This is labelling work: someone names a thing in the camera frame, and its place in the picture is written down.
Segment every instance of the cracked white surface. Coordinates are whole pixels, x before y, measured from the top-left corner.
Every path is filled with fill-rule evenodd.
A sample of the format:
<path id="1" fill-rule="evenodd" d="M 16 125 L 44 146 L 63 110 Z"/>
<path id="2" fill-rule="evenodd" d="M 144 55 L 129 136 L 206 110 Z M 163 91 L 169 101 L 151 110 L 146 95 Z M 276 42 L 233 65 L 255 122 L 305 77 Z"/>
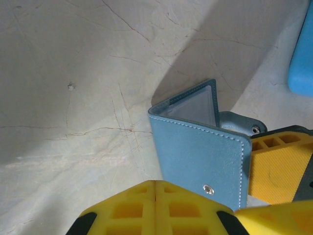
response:
<path id="1" fill-rule="evenodd" d="M 0 1 L 0 234 L 65 234 L 87 207 L 161 179 L 146 112 L 206 78 L 221 110 L 313 129 L 312 99 L 286 85 L 307 6 Z"/>

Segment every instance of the yellow textured surface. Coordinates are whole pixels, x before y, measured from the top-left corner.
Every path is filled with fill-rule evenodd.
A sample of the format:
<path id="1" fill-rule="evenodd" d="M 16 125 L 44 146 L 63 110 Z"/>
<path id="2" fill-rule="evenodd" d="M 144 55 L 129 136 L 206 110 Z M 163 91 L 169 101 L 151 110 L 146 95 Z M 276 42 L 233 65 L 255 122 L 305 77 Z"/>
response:
<path id="1" fill-rule="evenodd" d="M 235 212 L 251 235 L 312 235 L 313 200 Z"/>
<path id="2" fill-rule="evenodd" d="M 249 194 L 270 204 L 291 202 L 313 153 L 313 137 L 283 132 L 252 139 Z"/>
<path id="3" fill-rule="evenodd" d="M 146 181 L 93 207 L 88 235 L 227 235 L 216 212 L 233 211 L 166 181 Z"/>

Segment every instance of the wallet strap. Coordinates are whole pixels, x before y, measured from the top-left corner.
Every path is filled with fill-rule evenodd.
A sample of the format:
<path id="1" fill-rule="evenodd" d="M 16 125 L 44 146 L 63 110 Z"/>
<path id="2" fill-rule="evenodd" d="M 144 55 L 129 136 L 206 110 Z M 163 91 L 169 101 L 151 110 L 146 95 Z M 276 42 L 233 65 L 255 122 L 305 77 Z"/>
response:
<path id="1" fill-rule="evenodd" d="M 220 128 L 253 136 L 268 131 L 259 120 L 248 118 L 233 112 L 220 112 Z"/>

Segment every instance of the blue wallet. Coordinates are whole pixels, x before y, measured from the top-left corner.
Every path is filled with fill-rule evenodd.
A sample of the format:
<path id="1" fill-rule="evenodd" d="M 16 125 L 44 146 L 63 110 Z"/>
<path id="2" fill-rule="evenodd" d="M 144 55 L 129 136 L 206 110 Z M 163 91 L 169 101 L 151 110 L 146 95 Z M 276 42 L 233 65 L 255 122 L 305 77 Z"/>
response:
<path id="1" fill-rule="evenodd" d="M 266 132 L 255 119 L 219 112 L 210 79 L 148 111 L 164 180 L 232 210 L 246 206 L 251 140 Z"/>

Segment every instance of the blue plastic object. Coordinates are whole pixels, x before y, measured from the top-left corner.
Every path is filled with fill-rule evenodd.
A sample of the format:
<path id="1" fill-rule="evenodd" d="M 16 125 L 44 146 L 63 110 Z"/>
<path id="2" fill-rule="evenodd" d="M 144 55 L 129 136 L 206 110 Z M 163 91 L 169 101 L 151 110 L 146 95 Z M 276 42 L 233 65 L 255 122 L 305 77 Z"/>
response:
<path id="1" fill-rule="evenodd" d="M 292 92 L 313 97 L 313 3 L 310 2 L 293 52 L 288 85 Z"/>

